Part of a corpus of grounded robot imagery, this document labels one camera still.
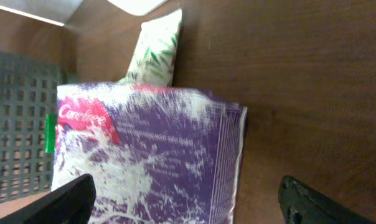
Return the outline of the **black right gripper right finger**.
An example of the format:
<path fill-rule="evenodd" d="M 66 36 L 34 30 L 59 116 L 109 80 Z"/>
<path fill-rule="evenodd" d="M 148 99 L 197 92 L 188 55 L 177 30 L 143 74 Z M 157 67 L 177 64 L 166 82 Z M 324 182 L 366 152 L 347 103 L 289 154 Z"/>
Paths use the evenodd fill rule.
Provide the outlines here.
<path fill-rule="evenodd" d="M 375 224 L 290 175 L 282 178 L 278 201 L 287 224 Z"/>

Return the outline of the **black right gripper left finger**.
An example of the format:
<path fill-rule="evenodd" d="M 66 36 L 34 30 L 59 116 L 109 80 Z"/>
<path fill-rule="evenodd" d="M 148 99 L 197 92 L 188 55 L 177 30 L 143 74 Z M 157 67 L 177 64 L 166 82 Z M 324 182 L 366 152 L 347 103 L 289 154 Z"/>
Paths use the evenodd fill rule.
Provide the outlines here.
<path fill-rule="evenodd" d="M 93 176 L 84 174 L 27 206 L 0 218 L 0 224 L 88 223 L 96 199 Z"/>

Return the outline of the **purple red Carefree pad pack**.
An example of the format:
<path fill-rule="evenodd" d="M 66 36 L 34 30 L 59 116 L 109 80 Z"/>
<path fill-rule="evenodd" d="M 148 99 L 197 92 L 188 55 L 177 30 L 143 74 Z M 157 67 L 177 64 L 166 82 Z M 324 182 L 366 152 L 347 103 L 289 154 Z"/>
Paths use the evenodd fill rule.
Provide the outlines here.
<path fill-rule="evenodd" d="M 207 91 L 57 88 L 52 188 L 90 174 L 91 223 L 232 223 L 247 108 Z"/>

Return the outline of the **white Pantene tube gold cap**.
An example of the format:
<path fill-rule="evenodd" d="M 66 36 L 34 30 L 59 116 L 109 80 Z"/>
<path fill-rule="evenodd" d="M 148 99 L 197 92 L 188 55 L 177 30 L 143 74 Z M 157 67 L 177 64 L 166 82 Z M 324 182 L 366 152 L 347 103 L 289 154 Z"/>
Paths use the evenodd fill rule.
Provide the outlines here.
<path fill-rule="evenodd" d="M 171 86 L 182 24 L 182 10 L 141 24 L 141 32 L 121 83 Z"/>

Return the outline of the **green lidded jar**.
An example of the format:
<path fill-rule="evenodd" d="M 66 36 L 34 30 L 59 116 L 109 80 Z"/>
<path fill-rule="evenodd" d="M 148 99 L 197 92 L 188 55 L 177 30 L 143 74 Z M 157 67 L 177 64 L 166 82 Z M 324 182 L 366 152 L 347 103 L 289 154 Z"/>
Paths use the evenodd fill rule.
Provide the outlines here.
<path fill-rule="evenodd" d="M 45 153 L 54 153 L 55 152 L 55 141 L 56 141 L 56 130 L 57 125 L 56 114 L 48 114 L 45 120 L 45 129 L 44 129 L 44 151 Z"/>

